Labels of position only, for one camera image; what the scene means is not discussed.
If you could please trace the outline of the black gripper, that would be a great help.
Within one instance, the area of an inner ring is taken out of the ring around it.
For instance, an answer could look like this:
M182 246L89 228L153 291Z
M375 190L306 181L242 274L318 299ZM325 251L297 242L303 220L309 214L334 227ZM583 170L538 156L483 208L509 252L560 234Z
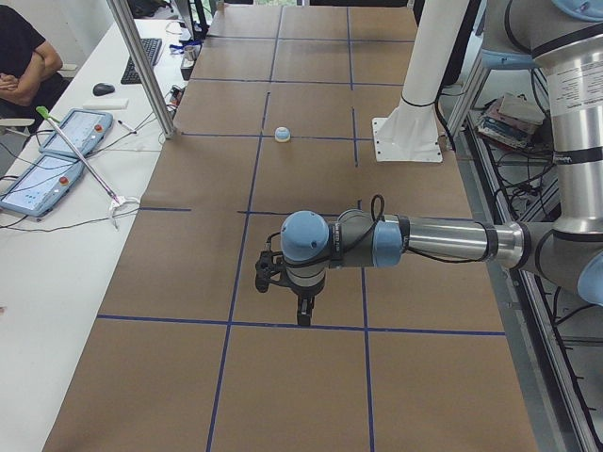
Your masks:
M318 282L311 286L301 286L293 283L291 290L298 296L297 324L301 327L310 327L314 309L314 297L324 289L325 282Z

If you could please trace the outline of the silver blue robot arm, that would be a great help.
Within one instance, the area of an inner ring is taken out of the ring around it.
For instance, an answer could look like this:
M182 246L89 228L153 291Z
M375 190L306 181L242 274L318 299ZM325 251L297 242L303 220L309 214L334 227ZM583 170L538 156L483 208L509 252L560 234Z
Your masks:
M552 142L546 170L556 174L559 201L539 201L542 218L525 222L519 198L544 197L543 172L511 182L497 178L510 220L491 225L458 218L387 215L375 195L369 211L335 221L298 211L284 221L281 251L256 265L255 284L290 288L297 321L309 326L326 272L336 267L395 266L403 253L449 264L497 261L580 297L602 301L602 5L598 1L493 1L486 10L482 61L533 62L546 75Z

